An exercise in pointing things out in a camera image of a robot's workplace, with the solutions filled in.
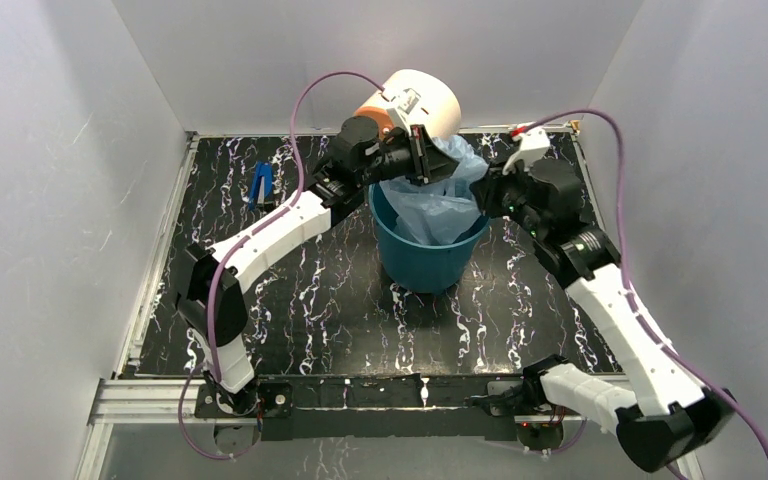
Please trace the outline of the light blue plastic bag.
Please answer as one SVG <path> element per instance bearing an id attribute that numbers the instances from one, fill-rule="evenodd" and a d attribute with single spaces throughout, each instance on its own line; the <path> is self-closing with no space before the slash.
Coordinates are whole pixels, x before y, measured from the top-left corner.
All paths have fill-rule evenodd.
<path id="1" fill-rule="evenodd" d="M 447 245 L 479 218 L 470 185 L 485 175 L 488 164 L 460 135 L 433 142 L 459 162 L 450 178 L 425 186 L 398 178 L 381 182 L 380 188 L 398 215 L 397 228 L 407 238 L 426 245 Z"/>

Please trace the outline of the teal plastic trash bin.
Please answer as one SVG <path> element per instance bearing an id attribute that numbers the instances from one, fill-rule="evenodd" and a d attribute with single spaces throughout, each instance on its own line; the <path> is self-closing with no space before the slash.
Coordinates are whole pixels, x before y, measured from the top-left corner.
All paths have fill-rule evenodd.
<path id="1" fill-rule="evenodd" d="M 479 217 L 447 245 L 426 245 L 397 228 L 398 215 L 379 185 L 368 188 L 377 250 L 383 271 L 399 286 L 417 294 L 440 295 L 460 281 L 478 241 L 489 230 L 489 219 Z"/>

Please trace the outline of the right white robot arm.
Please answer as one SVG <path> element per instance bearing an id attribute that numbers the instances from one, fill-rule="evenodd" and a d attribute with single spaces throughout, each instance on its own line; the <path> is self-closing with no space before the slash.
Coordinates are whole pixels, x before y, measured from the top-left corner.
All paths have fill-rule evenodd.
<path id="1" fill-rule="evenodd" d="M 470 186 L 483 214 L 507 217 L 531 236 L 540 265 L 586 312 L 629 387 L 551 355 L 524 368 L 519 386 L 469 402 L 487 411 L 503 403 L 537 414 L 571 409 L 611 431 L 637 467 L 655 472 L 708 444 L 734 409 L 672 360 L 666 341 L 648 335 L 650 324 L 628 304 L 618 249 L 582 218 L 582 189 L 571 165 L 549 158 L 529 167 L 491 166 Z"/>

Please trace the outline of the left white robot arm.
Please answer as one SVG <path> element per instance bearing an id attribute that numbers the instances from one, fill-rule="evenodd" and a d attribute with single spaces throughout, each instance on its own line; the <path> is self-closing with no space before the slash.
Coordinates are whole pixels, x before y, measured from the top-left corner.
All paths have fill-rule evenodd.
<path id="1" fill-rule="evenodd" d="M 381 134 L 372 118 L 351 117 L 312 170 L 301 172 L 299 190 L 275 211 L 208 248 L 186 248 L 177 266 L 175 306 L 204 352 L 203 375 L 222 412 L 247 416 L 259 400 L 243 335 L 244 295 L 252 284 L 306 241 L 340 224 L 361 205 L 368 186 L 399 178 L 426 186 L 450 178 L 458 163 L 435 141 L 458 130 L 413 124 Z"/>

